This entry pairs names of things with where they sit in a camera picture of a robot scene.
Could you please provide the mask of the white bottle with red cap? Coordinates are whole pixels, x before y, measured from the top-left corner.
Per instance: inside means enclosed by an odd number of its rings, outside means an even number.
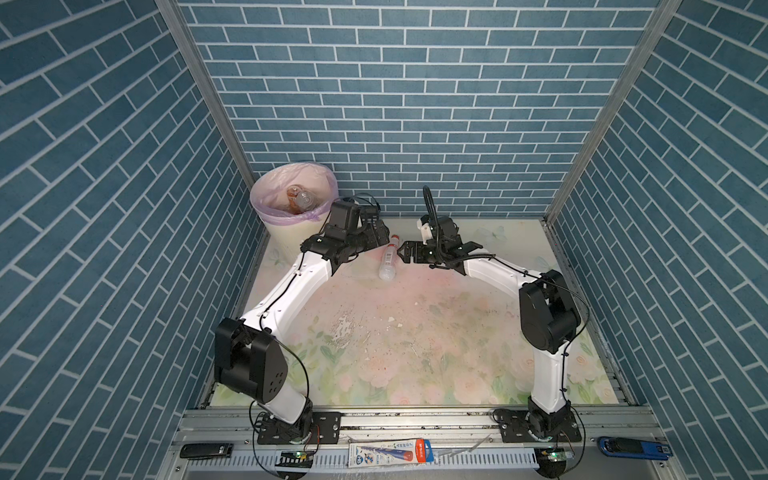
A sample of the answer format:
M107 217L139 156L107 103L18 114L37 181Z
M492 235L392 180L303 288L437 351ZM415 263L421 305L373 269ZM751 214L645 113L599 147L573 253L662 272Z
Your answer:
M396 276L395 260L397 250L400 246L400 237L392 235L388 245L385 247L378 271L379 278L383 281L392 281Z

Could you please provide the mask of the clear bottle red white label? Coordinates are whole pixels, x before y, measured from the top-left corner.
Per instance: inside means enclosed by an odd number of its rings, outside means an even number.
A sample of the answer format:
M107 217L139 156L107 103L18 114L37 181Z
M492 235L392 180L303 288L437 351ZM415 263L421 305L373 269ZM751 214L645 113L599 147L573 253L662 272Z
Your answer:
M300 215L316 208L317 198L307 188L294 184L286 189L289 211L294 215Z

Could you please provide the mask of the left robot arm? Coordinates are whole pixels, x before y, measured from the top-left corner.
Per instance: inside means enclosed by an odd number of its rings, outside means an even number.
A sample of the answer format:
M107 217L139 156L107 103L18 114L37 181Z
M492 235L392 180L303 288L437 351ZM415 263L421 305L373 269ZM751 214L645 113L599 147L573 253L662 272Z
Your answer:
M334 201L318 233L304 240L288 273L256 307L215 330L214 379L249 396L279 422L304 431L312 423L309 393L288 383L283 337L314 293L345 263L389 243L372 198Z

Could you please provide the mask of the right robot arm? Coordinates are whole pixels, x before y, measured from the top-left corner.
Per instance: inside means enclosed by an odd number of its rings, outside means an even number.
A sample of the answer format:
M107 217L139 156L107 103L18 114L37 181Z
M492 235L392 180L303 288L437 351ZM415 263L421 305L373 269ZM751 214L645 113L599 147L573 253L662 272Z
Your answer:
M568 350L579 335L581 316L574 295L556 270L526 270L490 253L476 242L464 242L459 228L448 217L418 222L422 238L398 248L408 264L454 270L483 281L518 300L520 328L533 348L534 379L527 400L526 422L530 434L549 440L573 422L567 397Z

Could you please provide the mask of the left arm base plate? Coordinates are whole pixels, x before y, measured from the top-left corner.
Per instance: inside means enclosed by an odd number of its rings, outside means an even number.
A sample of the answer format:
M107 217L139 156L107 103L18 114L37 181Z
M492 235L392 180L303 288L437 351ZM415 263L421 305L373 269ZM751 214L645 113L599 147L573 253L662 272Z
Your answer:
M337 444L342 414L337 411L319 411L303 414L296 422L287 423L263 412L255 421L259 445L287 445L319 443Z

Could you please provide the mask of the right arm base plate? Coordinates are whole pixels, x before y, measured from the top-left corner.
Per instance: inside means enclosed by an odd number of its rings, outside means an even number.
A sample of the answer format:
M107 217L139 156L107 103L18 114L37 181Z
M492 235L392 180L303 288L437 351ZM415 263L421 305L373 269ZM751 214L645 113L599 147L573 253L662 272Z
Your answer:
M569 407L555 413L545 413L538 407L529 411L497 408L491 412L491 419L498 425L504 443L575 443L583 439L583 430Z

